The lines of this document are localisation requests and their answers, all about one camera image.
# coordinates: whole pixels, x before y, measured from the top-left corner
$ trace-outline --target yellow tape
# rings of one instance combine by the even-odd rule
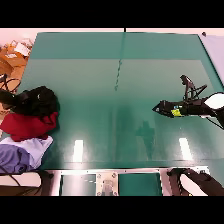
[[[172,112],[174,117],[181,117],[182,116],[179,109],[171,110],[171,112]]]

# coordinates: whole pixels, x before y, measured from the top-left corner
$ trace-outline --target lavender cloth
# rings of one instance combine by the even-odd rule
[[[14,145],[0,145],[0,173],[5,173],[1,167],[10,174],[32,170],[29,160],[30,154],[25,149]]]

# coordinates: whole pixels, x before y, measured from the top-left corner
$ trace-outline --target table surface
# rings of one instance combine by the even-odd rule
[[[160,100],[182,99],[183,74],[198,87],[208,85],[202,96],[223,91],[197,35],[39,33],[19,92],[46,85],[59,99],[59,126],[41,169],[210,164],[222,178],[221,129],[199,117],[152,111]],[[81,162],[73,161],[76,140],[84,141]]]

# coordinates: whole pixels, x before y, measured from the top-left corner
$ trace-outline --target maroon cloth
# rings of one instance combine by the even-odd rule
[[[43,122],[37,116],[8,114],[2,121],[0,129],[10,134],[15,142],[31,138],[47,139],[48,135],[46,133],[56,127],[57,116],[58,112],[54,112],[50,115],[51,121],[46,116],[43,118]]]

